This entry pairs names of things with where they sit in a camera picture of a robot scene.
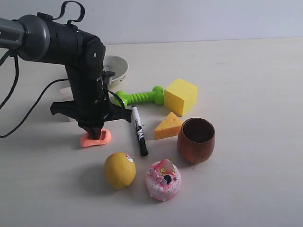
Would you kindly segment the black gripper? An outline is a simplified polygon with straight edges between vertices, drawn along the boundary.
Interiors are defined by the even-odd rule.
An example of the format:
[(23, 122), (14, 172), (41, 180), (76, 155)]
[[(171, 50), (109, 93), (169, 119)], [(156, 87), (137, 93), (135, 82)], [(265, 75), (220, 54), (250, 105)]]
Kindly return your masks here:
[(132, 110), (117, 106), (110, 99), (102, 99), (98, 103), (92, 103), (88, 106), (77, 105), (74, 100), (54, 102), (50, 107), (51, 113), (62, 114), (73, 118), (80, 124), (94, 127), (83, 127), (86, 131), (83, 136), (86, 139), (100, 139), (102, 126), (105, 122), (115, 120), (132, 121)]

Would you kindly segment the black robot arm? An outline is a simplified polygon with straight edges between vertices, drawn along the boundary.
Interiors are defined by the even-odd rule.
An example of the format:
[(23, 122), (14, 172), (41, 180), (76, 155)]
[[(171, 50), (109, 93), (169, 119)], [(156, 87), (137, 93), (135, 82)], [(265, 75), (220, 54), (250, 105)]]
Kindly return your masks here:
[(97, 36), (38, 13), (1, 19), (0, 46), (14, 58), (65, 66), (73, 100), (54, 102), (50, 111), (75, 119), (92, 139), (99, 139), (105, 122), (131, 121), (132, 111), (109, 98), (114, 73), (104, 70), (106, 48)]

